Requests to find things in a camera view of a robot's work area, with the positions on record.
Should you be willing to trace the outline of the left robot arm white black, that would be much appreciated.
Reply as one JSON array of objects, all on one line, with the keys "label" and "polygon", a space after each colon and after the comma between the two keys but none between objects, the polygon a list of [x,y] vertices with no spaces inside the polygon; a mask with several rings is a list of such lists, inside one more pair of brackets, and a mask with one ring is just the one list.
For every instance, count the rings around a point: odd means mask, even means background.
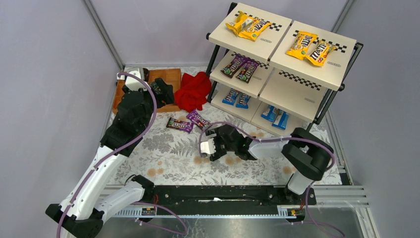
[{"label": "left robot arm white black", "polygon": [[110,217],[129,204],[154,198],[153,182],[141,175],[100,198],[110,177],[153,125],[157,110],[174,103],[173,86],[161,78],[145,82],[130,74],[122,90],[115,118],[88,169],[64,200],[46,209],[46,214],[58,224],[57,237],[68,232],[77,238],[93,238]]}]

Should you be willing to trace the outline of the blue M&M bag moved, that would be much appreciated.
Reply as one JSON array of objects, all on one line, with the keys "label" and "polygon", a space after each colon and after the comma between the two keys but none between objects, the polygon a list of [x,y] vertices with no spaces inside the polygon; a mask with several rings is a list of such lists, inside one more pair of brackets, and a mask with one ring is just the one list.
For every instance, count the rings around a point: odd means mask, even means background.
[{"label": "blue M&M bag moved", "polygon": [[236,108],[242,108],[242,109],[248,109],[249,108],[249,100],[250,100],[250,96],[245,94],[245,93],[241,93],[239,95],[239,99],[235,105]]}]

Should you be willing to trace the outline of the purple candy bag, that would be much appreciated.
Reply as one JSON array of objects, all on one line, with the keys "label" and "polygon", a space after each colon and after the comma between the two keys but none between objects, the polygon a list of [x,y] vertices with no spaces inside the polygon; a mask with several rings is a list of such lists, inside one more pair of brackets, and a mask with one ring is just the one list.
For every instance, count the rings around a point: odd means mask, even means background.
[{"label": "purple candy bag", "polygon": [[193,130],[193,124],[191,122],[170,118],[166,124],[166,128],[190,133]]},{"label": "purple candy bag", "polygon": [[204,130],[210,126],[210,122],[204,119],[196,110],[189,112],[186,118],[195,124],[200,130]]}]

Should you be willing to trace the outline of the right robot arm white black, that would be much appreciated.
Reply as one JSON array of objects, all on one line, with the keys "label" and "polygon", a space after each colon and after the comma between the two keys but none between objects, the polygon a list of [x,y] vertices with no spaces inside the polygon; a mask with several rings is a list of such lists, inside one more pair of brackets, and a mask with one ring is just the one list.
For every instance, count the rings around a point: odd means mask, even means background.
[{"label": "right robot arm white black", "polygon": [[259,139],[229,122],[214,122],[201,132],[198,150],[211,161],[227,152],[245,161],[284,156],[296,168],[286,184],[296,195],[302,195],[320,181],[336,162],[332,147],[301,127],[286,137]]}]

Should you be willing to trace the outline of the light blue candy bag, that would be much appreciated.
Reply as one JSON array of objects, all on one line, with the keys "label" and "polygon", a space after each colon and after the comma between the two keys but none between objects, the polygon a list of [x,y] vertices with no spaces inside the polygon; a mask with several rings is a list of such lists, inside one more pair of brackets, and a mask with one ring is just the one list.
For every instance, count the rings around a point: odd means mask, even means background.
[{"label": "light blue candy bag", "polygon": [[280,110],[271,125],[281,130],[285,130],[287,127],[288,120],[289,114],[285,111]]}]

